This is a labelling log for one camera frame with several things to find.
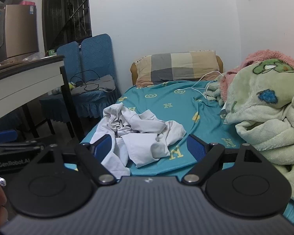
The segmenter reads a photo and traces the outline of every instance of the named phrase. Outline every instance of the metal screw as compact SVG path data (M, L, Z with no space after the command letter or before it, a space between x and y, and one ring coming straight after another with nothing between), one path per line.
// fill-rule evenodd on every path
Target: metal screw
M2 177L0 177L0 185L3 187L6 186L6 181Z
M195 183L199 180L199 177L195 174L188 174L184 177L184 180L187 182L187 183Z
M151 183L152 181L154 181L152 178L147 178L144 180L146 183Z
M110 174L104 174L104 175L99 176L99 180L102 183L110 183L114 180L114 177Z

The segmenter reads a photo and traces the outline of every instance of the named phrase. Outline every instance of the desk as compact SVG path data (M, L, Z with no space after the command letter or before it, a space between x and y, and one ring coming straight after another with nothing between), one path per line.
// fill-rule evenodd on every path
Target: desk
M18 65L0 66L0 118L61 86L73 129L81 141L84 131L73 104L63 58L64 56L60 55Z

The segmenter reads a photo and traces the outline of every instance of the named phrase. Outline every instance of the pink container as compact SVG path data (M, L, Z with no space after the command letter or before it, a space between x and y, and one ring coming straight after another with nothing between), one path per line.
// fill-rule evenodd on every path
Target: pink container
M30 1L23 1L20 3L21 5L35 5L34 2L30 2Z

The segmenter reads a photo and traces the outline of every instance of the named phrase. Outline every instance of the pillow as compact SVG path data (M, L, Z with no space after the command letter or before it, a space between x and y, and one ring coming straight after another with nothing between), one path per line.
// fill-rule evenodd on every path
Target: pillow
M199 80L206 73L219 71L216 52L211 50L185 53L165 53L146 56L135 63L137 87L160 84L167 81ZM213 72L203 80L213 80L219 73Z

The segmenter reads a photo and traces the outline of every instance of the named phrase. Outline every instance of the wooden headboard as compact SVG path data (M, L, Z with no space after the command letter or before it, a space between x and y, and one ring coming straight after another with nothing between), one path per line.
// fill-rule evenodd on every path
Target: wooden headboard
M219 71L221 73L223 73L223 62L221 60L221 58L219 56L216 56L217 57L217 62L218 62L218 65L219 65ZM133 85L136 84L136 80L138 78L138 74L137 74L137 67L135 65L135 63L132 63L132 66L131 66L131 69L130 69L131 73L132 73L132 82L133 82Z

